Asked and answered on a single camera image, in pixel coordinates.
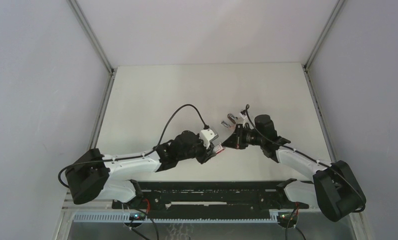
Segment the red white staple box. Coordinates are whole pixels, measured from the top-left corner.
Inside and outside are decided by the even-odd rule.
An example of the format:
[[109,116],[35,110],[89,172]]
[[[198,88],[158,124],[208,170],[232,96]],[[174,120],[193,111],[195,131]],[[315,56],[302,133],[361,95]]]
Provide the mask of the red white staple box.
[[214,146],[212,152],[216,155],[218,155],[219,153],[221,153],[222,151],[225,150],[225,147],[220,143]]

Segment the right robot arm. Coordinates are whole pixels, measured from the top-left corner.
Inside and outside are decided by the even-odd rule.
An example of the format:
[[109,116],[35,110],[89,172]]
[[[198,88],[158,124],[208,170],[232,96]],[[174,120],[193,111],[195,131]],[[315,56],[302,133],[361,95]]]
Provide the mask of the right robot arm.
[[235,150],[259,146],[267,158],[290,167],[310,181],[305,183],[293,178],[285,181],[276,194],[276,203],[282,208],[289,208],[295,202],[304,203],[319,208],[332,222],[365,209],[366,197],[346,162],[313,159],[289,144],[288,139],[278,135],[267,114],[256,116],[253,125],[236,124],[233,133],[222,142],[225,148]]

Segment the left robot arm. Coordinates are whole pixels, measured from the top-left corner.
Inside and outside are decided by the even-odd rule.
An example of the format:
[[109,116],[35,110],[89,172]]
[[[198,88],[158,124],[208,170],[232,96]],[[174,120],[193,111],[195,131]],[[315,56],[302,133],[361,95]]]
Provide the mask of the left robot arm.
[[149,153],[110,155],[93,148],[58,175],[65,176],[65,186],[75,205],[116,200],[136,209],[142,205],[144,196],[134,175],[166,171],[190,159],[204,164],[216,155],[213,142],[218,136],[210,128],[199,133],[185,130]]

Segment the pink white stapler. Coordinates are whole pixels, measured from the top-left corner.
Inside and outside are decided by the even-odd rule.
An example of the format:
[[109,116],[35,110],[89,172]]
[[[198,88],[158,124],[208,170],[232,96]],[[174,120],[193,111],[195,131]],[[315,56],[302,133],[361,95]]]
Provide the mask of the pink white stapler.
[[233,130],[233,129],[235,128],[235,125],[229,124],[228,122],[226,122],[226,121],[224,121],[224,120],[222,120],[222,121],[220,122],[220,124],[221,124],[223,127],[225,127],[226,129],[229,129],[229,130]]

